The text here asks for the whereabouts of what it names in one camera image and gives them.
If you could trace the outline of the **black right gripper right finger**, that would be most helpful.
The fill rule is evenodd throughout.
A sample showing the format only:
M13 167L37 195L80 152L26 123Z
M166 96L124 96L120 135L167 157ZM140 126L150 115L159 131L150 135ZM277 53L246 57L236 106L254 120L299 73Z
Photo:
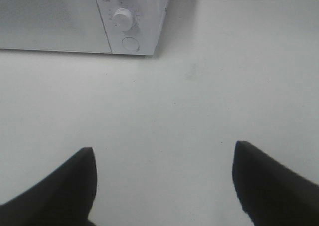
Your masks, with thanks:
M247 141L235 145L232 179L256 226L317 226L319 187Z

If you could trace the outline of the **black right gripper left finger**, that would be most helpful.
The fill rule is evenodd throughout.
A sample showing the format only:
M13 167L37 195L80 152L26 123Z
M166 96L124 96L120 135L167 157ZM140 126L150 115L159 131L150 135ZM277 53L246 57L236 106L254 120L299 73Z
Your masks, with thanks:
M93 148L76 152L33 187L0 207L2 226L92 226L97 192Z

